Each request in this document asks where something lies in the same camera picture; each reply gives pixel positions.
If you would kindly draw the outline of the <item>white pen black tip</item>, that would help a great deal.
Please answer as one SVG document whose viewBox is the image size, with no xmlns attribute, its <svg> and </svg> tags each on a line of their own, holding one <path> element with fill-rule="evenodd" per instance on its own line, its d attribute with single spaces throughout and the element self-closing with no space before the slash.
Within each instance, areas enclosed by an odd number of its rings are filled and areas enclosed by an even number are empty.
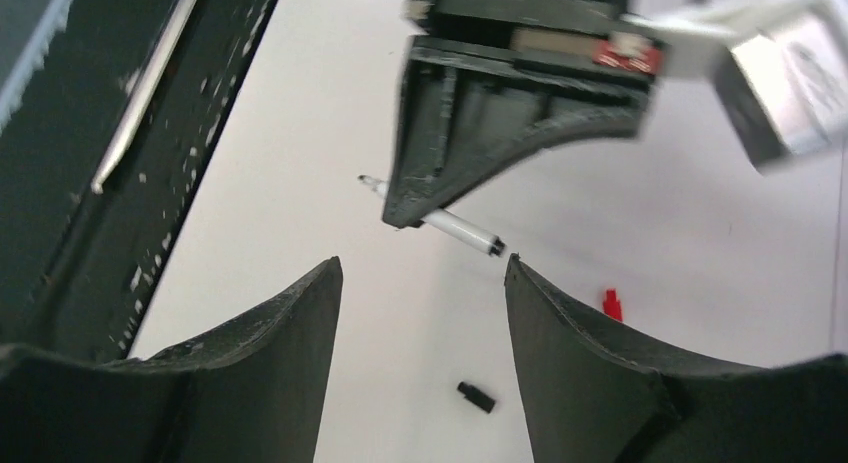
<svg viewBox="0 0 848 463">
<path fill-rule="evenodd" d="M 357 176 L 357 181 L 387 201 L 388 182 L 363 174 Z M 507 245 L 498 235 L 444 209 L 433 210 L 421 221 L 488 256 L 502 257 L 507 249 Z"/>
</svg>

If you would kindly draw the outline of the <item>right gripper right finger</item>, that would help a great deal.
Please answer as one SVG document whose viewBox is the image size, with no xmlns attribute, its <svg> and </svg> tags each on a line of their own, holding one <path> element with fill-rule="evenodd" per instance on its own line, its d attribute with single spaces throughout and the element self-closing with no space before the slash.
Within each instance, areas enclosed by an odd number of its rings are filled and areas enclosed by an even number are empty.
<svg viewBox="0 0 848 463">
<path fill-rule="evenodd" d="M 847 358 L 759 368 L 648 336 L 519 256 L 505 274 L 517 380 L 538 462 L 843 462 Z"/>
</svg>

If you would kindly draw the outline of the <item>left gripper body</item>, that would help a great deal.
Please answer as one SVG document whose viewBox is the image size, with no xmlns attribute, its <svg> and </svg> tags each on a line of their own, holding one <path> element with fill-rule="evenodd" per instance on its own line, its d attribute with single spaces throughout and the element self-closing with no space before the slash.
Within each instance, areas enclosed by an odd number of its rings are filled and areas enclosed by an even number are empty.
<svg viewBox="0 0 848 463">
<path fill-rule="evenodd" d="M 651 83 L 666 45 L 626 21 L 629 0 L 407 0 L 405 16 L 445 51 L 525 72 Z"/>
</svg>

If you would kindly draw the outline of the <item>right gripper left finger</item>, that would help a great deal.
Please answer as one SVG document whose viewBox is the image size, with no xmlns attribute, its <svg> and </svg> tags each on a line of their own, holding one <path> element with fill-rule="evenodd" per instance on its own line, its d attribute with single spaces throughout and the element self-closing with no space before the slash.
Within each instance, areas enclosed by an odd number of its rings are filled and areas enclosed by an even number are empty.
<svg viewBox="0 0 848 463">
<path fill-rule="evenodd" d="M 5 462 L 309 462 L 340 312 L 329 258 L 237 317 L 146 360 L 1 349 Z"/>
</svg>

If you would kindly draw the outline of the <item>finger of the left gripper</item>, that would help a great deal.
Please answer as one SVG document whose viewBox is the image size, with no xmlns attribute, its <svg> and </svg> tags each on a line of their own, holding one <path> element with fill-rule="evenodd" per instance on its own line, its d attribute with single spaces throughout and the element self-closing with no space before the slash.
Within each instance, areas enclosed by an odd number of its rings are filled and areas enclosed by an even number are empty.
<svg viewBox="0 0 848 463">
<path fill-rule="evenodd" d="M 651 87 L 517 69 L 504 50 L 411 39 L 382 220 L 420 226 L 542 150 L 633 139 Z"/>
</svg>

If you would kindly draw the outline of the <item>red pen cap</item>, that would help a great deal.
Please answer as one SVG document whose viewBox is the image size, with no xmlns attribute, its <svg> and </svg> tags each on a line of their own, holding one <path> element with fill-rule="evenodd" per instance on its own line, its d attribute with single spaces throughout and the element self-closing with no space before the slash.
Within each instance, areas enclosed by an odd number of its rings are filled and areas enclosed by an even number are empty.
<svg viewBox="0 0 848 463">
<path fill-rule="evenodd" d="M 621 301 L 615 288 L 606 289 L 602 300 L 603 313 L 618 322 L 623 321 Z"/>
</svg>

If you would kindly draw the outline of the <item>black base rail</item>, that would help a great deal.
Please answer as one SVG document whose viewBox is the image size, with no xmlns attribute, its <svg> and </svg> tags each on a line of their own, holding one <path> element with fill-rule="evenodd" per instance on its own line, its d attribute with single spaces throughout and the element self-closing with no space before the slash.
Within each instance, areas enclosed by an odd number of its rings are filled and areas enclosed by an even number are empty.
<svg viewBox="0 0 848 463">
<path fill-rule="evenodd" d="M 279 0 L 1 0 L 1 340 L 127 356 Z"/>
</svg>

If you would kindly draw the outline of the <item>black pen cap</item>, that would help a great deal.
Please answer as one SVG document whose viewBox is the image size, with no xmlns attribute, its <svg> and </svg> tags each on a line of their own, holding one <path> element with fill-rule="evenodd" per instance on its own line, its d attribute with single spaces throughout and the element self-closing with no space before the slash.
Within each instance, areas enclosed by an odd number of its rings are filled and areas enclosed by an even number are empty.
<svg viewBox="0 0 848 463">
<path fill-rule="evenodd" d="M 492 396 L 472 383 L 459 382 L 457 391 L 465 400 L 487 414 L 490 414 L 496 406 L 497 401 Z"/>
</svg>

